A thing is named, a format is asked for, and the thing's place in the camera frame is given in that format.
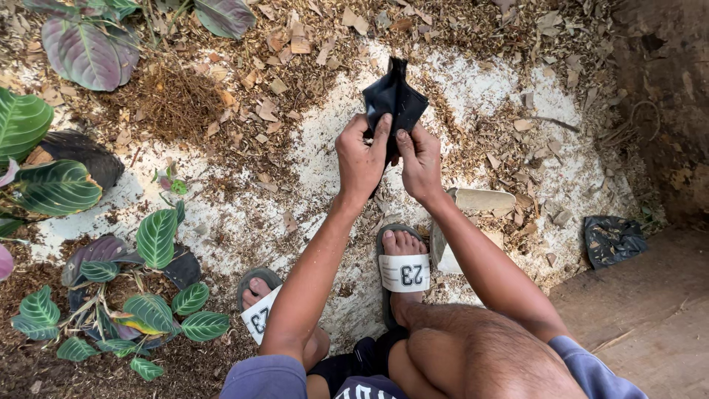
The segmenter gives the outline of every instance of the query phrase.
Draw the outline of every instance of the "blue sleeve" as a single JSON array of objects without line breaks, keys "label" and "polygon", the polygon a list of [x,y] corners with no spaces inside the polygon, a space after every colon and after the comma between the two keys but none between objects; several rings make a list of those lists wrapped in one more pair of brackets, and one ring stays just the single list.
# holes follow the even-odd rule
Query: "blue sleeve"
[{"label": "blue sleeve", "polygon": [[257,356],[232,366],[219,399],[307,398],[306,370],[286,355]]},{"label": "blue sleeve", "polygon": [[589,399],[647,399],[637,386],[616,376],[573,339],[560,335],[552,338],[549,346],[559,354]]}]

